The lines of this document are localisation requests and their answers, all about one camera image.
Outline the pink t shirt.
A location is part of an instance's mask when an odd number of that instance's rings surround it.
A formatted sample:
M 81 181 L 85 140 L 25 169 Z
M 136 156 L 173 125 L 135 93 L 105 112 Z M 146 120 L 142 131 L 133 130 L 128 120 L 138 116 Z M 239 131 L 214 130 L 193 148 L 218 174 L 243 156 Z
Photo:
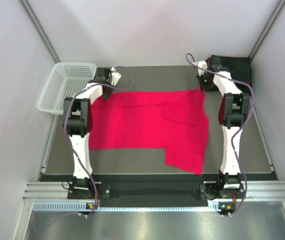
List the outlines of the pink t shirt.
M 201 175 L 209 140 L 206 95 L 200 89 L 126 91 L 91 106 L 90 150 L 165 150 L 165 164 Z

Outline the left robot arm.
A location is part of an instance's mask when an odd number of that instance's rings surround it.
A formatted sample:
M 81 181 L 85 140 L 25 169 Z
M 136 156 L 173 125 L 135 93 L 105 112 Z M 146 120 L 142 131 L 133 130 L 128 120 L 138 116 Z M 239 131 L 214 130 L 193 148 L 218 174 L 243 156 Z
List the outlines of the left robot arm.
M 108 98 L 120 77 L 114 67 L 98 68 L 94 78 L 81 91 L 63 101 L 63 130 L 74 160 L 69 199 L 98 200 L 89 154 L 89 137 L 93 128 L 92 104 L 100 97 Z

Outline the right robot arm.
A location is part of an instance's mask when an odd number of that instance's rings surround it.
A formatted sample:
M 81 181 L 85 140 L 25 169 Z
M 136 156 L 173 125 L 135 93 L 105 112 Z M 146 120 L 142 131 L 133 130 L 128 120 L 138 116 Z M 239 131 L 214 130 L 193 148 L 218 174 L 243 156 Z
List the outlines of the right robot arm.
M 250 113 L 251 97 L 238 88 L 227 67 L 209 64 L 204 60 L 194 64 L 198 71 L 196 77 L 201 90 L 217 88 L 222 96 L 218 111 L 218 123 L 223 133 L 222 163 L 217 183 L 215 186 L 206 186 L 203 195 L 213 196 L 214 199 L 218 196 L 227 198 L 233 193 L 244 190 L 241 183 L 239 152 L 242 127 Z

